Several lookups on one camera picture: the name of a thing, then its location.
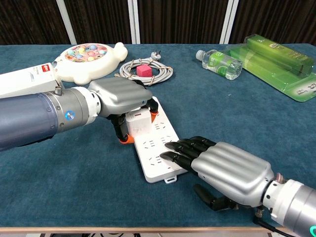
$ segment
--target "red logo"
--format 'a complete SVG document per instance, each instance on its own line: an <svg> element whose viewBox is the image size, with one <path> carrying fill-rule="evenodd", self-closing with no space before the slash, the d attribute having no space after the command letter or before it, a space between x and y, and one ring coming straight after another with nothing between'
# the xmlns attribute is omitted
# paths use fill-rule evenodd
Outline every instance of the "red logo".
<svg viewBox="0 0 316 237"><path fill-rule="evenodd" d="M48 64L42 65L42 66L41 66L41 69L43 70L43 72L48 72L48 71L50 71Z"/></svg>

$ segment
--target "pink cube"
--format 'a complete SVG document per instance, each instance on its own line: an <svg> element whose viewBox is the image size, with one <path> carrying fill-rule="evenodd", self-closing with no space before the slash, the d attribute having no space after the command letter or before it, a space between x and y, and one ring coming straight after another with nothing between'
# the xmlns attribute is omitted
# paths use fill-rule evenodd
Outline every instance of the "pink cube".
<svg viewBox="0 0 316 237"><path fill-rule="evenodd" d="M136 67L136 73L139 77L151 77L153 75L153 70L148 65L140 65Z"/></svg>

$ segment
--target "silver robotic hand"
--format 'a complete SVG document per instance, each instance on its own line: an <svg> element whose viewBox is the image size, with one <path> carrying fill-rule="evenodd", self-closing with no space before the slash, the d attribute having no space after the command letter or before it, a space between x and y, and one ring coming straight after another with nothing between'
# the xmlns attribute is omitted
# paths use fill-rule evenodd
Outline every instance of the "silver robotic hand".
<svg viewBox="0 0 316 237"><path fill-rule="evenodd" d="M122 143L131 143L125 113L158 104L141 82L115 77L97 79L89 88L73 87L0 99L0 151L52 138L56 133L94 122L112 121Z"/></svg>
<svg viewBox="0 0 316 237"><path fill-rule="evenodd" d="M160 154L220 191L214 197L201 185L194 191L213 210L256 207L253 222L273 232L281 232L262 220L267 208L273 220L302 237L316 237L316 190L294 180L274 175L270 163L225 142L203 137L165 144L175 152Z"/></svg>

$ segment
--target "table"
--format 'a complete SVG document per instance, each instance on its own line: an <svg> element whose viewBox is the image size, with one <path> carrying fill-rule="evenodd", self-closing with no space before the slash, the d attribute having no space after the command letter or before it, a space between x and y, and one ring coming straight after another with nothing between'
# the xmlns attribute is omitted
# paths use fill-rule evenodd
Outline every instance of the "table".
<svg viewBox="0 0 316 237"><path fill-rule="evenodd" d="M316 58L315 46L288 46ZM0 46L0 73L51 62L69 47ZM231 143L269 161L275 173L316 187L316 99L296 102L245 70L230 81L195 59L199 49L226 45L126 47L126 61L158 49L161 62L173 68L168 81L148 89L179 138L200 135ZM205 185L189 173L169 185L147 183L134 146L120 144L111 122L97 118L41 143L0 153L0 233L263 231L252 224L250 209L208 209L194 193L195 183ZM275 224L268 213L265 219Z"/></svg>

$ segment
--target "white power strip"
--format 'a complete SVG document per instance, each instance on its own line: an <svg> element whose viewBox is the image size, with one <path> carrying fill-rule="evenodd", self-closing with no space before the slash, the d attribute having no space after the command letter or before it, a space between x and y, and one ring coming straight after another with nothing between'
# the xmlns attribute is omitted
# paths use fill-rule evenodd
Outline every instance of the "white power strip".
<svg viewBox="0 0 316 237"><path fill-rule="evenodd" d="M153 99L159 104L158 115L148 133L134 137L134 144L147 182L155 183L164 180L165 183L170 184L177 181L177 175L187 171L176 163L159 156L169 151L164 146L166 142L178 141L179 138L158 99L156 97Z"/></svg>

